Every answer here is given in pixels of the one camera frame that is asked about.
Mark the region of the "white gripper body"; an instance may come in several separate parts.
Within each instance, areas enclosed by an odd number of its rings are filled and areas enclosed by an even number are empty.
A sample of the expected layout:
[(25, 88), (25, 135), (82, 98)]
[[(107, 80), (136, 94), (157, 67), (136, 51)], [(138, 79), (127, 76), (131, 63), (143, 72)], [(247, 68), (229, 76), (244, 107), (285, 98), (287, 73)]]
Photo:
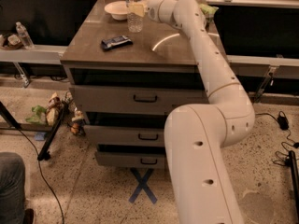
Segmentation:
[(159, 23), (174, 24), (175, 4), (175, 0), (149, 0), (148, 16), (151, 20)]

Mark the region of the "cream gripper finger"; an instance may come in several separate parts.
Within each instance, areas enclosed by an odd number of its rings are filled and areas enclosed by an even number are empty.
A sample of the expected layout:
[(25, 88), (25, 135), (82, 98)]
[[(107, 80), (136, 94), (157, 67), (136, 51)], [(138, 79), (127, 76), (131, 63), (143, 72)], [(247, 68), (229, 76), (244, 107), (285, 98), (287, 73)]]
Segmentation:
[(128, 4), (130, 13), (136, 14), (139, 17), (144, 17), (146, 13), (146, 4), (143, 2), (131, 2)]

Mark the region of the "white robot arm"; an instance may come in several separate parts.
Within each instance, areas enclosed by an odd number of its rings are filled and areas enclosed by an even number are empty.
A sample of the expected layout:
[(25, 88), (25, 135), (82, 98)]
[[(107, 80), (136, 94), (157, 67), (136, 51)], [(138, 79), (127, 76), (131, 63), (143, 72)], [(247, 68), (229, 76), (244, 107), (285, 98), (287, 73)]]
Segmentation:
[(254, 125), (252, 103), (206, 31), (195, 0), (149, 0), (151, 20), (185, 34), (207, 104), (182, 105), (167, 117), (164, 145), (180, 224), (244, 224), (221, 149), (242, 141)]

